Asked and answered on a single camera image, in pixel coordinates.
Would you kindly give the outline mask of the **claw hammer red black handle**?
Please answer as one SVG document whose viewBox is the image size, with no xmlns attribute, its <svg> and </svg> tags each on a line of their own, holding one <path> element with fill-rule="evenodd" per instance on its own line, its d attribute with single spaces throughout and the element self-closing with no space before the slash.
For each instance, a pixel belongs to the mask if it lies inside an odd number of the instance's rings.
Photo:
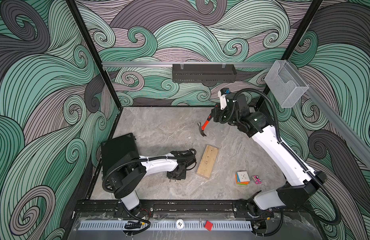
<svg viewBox="0 0 370 240">
<path fill-rule="evenodd" d="M 208 116 L 208 118 L 206 119 L 206 121 L 202 124 L 201 122 L 198 123 L 198 127 L 199 127 L 199 132 L 201 134 L 202 137 L 206 137 L 207 135 L 205 134 L 205 128 L 207 127 L 207 125 L 209 124 L 209 122 L 211 121 L 212 119 L 212 115 L 210 114 Z"/>
</svg>

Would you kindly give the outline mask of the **wooden block with nails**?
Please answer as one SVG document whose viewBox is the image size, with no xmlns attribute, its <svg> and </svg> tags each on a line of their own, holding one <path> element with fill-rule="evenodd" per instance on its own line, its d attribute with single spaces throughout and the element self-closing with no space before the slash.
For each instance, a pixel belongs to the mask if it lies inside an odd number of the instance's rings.
<svg viewBox="0 0 370 240">
<path fill-rule="evenodd" d="M 218 153 L 218 148 L 207 145 L 197 170 L 198 176 L 207 180 L 210 179 Z"/>
</svg>

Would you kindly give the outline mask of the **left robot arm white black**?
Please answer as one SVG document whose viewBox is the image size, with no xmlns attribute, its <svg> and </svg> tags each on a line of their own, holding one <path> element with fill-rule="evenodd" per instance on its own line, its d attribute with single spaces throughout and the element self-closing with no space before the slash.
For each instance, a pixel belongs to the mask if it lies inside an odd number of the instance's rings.
<svg viewBox="0 0 370 240">
<path fill-rule="evenodd" d="M 170 180 L 184 180 L 187 171 L 197 164 L 196 153 L 195 149 L 188 149 L 164 156 L 137 157 L 132 151 L 105 171 L 102 188 L 119 199 L 126 209 L 133 210 L 140 204 L 135 189 L 144 177 L 165 172 Z"/>
</svg>

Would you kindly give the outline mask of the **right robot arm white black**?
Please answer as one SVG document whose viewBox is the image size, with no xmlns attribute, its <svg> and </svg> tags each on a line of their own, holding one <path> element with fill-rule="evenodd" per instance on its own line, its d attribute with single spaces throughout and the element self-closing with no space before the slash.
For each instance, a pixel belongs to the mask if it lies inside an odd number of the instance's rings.
<svg viewBox="0 0 370 240">
<path fill-rule="evenodd" d="M 306 202 L 320 189 L 327 179 L 326 174 L 316 172 L 306 164 L 281 138 L 276 108 L 269 97 L 272 117 L 258 111 L 247 103 L 243 89 L 233 93 L 228 88 L 218 91 L 219 102 L 208 120 L 229 124 L 259 144 L 283 172 L 283 186 L 251 197 L 255 211 L 276 207 L 281 209 L 303 209 Z"/>
</svg>

